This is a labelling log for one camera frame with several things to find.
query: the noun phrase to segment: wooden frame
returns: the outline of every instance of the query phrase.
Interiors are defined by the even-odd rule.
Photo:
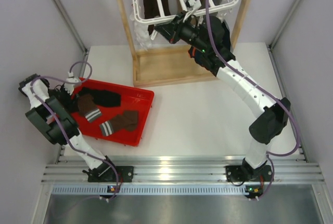
[[[231,35],[235,48],[251,0],[241,0],[234,30]],[[126,38],[133,58],[133,85],[147,87],[213,80],[206,69],[189,59],[189,46],[170,46],[150,50],[135,50],[123,0],[117,0]]]

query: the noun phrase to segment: white robotic arm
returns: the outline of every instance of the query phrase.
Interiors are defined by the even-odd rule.
[[[191,46],[188,51],[190,57],[214,76],[229,84],[249,106],[257,119],[249,127],[253,140],[241,169],[247,174],[249,180],[258,178],[260,170],[267,161],[267,145],[272,138],[279,135],[287,124],[288,116],[280,104],[283,104],[285,109],[290,109],[290,102],[287,98],[283,98],[277,103],[262,93],[256,85],[247,81],[247,77],[250,77],[230,52],[230,32],[225,22],[210,16],[206,11],[206,17],[210,19],[210,29],[208,29],[206,19],[200,25],[198,23],[193,25],[192,18],[185,19],[186,14],[186,11],[182,11],[170,22],[155,25],[154,29],[171,44],[175,44],[179,40],[188,43]],[[219,53],[224,61],[220,60],[216,53]]]
[[[32,124],[49,140],[52,144],[73,147],[73,150],[82,157],[87,163],[89,170],[84,172],[88,174],[88,181],[114,181],[115,176],[111,167],[112,164],[108,157],[104,156],[100,151],[94,150],[84,139],[82,133],[78,129],[76,121],[67,112],[64,105],[66,100],[71,100],[74,91],[74,83],[79,82],[78,78],[73,77],[69,73],[67,82],[72,84],[63,84],[59,89],[49,89],[49,83],[39,75],[34,74],[20,83],[19,90],[29,98],[30,111],[25,115]],[[69,142],[64,138],[60,127],[55,123],[53,116],[46,110],[45,106],[36,98],[39,97],[49,108],[51,108],[59,118],[62,128],[64,128]]]
[[[241,71],[244,77],[241,77],[228,67],[220,67],[216,77],[226,82],[233,91],[247,104],[253,115],[258,118],[265,112],[265,108],[269,108],[275,104],[275,101],[268,95],[262,93],[256,86],[250,84],[245,76],[249,77],[246,71],[240,66],[237,60],[229,61],[229,64]],[[267,145],[259,143],[252,139],[250,149],[248,150],[245,161],[254,169],[260,167],[267,160]]]

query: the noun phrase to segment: red plastic tray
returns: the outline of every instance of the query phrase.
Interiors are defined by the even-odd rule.
[[[92,123],[89,123],[86,118],[80,116],[77,112],[72,113],[73,118],[79,124],[79,129],[82,134],[108,141],[119,142],[126,145],[138,146],[145,127],[152,100],[154,98],[154,92],[150,90],[143,90],[96,80],[87,80],[82,84],[82,86],[77,87],[74,90],[73,95],[77,94],[82,89],[82,87],[98,90],[109,90],[121,95],[121,105],[119,107],[106,108],[98,106],[102,112],[102,116]],[[101,133],[99,125],[113,118],[117,114],[122,114],[124,110],[135,110],[139,112],[139,119],[136,130],[129,132],[125,129],[121,129],[120,131],[108,137],[104,137]]]

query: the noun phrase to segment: metal frame pole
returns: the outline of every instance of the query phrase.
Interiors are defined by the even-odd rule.
[[[79,48],[83,51],[83,52],[87,52],[87,48],[85,47],[83,41],[81,40],[77,30],[74,27],[73,22],[71,21],[71,19],[69,18],[63,4],[61,3],[61,0],[52,0],[57,8],[57,10],[59,11],[61,17],[63,18],[67,28],[70,30],[71,34],[73,35],[76,43],[78,44]]]
[[[280,39],[284,29],[286,28],[288,22],[290,21],[291,17],[293,16],[294,12],[296,11],[296,9],[298,8],[298,6],[300,5],[300,2],[302,0],[295,0],[292,5],[291,8],[288,10],[287,15],[285,16],[282,24],[279,27],[278,32],[276,33],[272,43],[269,45],[271,49],[274,49],[274,47],[276,46],[278,40]]]

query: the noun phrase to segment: white table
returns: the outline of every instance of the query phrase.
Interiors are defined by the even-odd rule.
[[[281,92],[264,43],[239,43],[236,59],[264,88]],[[132,86],[132,57],[127,46],[93,46],[88,62],[92,79]],[[96,140],[87,142],[104,155],[228,156],[246,154],[255,120],[252,112],[222,81],[146,88],[155,93],[138,147]],[[290,151],[296,141],[290,124],[271,142],[275,153]],[[66,147],[65,156],[77,155]]]

